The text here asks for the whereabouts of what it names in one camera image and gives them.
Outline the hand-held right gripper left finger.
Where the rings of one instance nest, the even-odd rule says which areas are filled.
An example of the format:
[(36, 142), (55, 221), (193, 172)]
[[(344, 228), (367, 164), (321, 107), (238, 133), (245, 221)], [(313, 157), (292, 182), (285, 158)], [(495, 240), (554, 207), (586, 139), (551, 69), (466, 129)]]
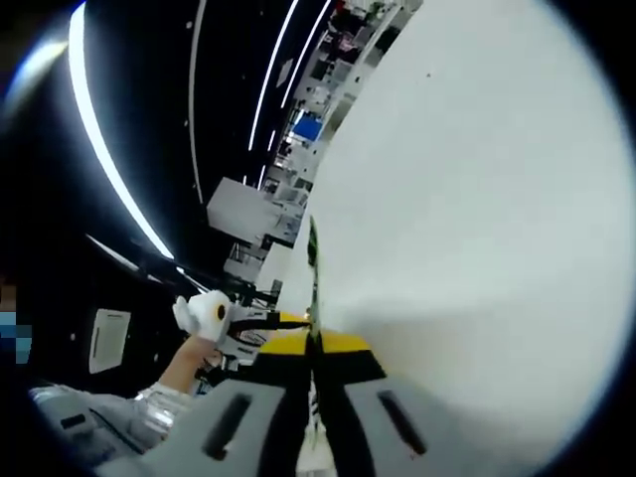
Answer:
[(308, 420), (305, 330), (283, 333), (251, 374), (226, 380), (180, 417), (168, 437), (170, 476), (293, 476)]

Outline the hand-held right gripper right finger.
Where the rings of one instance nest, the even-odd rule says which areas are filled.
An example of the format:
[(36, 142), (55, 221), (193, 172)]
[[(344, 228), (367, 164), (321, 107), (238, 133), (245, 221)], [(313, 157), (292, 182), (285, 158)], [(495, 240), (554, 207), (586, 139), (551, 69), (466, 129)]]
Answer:
[(467, 476), (477, 452), (443, 404), (390, 376), (359, 336), (312, 343), (318, 409), (339, 476)]

